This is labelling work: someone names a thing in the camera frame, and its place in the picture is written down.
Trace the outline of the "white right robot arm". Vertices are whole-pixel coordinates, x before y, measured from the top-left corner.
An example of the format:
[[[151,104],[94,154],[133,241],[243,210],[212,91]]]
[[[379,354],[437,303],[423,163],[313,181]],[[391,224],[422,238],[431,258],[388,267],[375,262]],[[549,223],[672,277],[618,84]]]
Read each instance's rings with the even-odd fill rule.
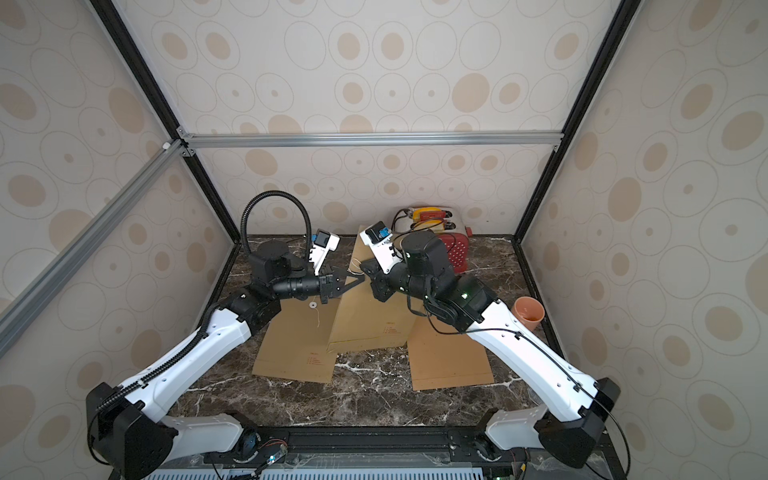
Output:
[[[361,231],[372,258],[360,263],[374,297],[395,293],[422,302],[422,316],[448,325],[447,335],[466,335],[511,368],[538,395],[536,408],[491,415],[479,451],[494,459],[501,451],[543,449],[572,468],[586,466],[620,396],[618,385],[580,371],[556,355],[525,327],[485,283],[455,273],[445,244],[430,231],[394,243],[383,223]]]

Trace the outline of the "kraft file bag stack top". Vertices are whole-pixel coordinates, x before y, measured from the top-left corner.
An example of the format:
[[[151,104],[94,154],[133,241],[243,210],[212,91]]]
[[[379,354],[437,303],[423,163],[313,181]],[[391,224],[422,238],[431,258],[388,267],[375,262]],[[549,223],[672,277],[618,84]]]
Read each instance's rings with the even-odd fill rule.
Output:
[[[349,353],[404,345],[417,317],[406,306],[406,297],[394,294],[386,302],[373,296],[370,279],[345,292],[327,343],[327,352]]]

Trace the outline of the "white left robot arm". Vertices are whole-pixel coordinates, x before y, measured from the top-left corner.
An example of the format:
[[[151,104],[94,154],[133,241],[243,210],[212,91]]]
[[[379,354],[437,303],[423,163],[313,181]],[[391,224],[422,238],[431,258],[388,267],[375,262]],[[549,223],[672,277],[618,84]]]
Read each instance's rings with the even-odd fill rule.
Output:
[[[327,252],[314,245],[298,257],[284,242],[263,243],[249,254],[250,282],[211,304],[187,338],[118,386],[94,387],[86,398],[86,443],[93,459],[110,466],[114,479],[143,479],[178,457],[221,453],[249,463],[263,450],[283,447],[281,440],[263,440],[234,414],[184,419],[168,412],[220,359],[264,329],[282,301],[327,303],[363,282],[361,272],[324,271]]]

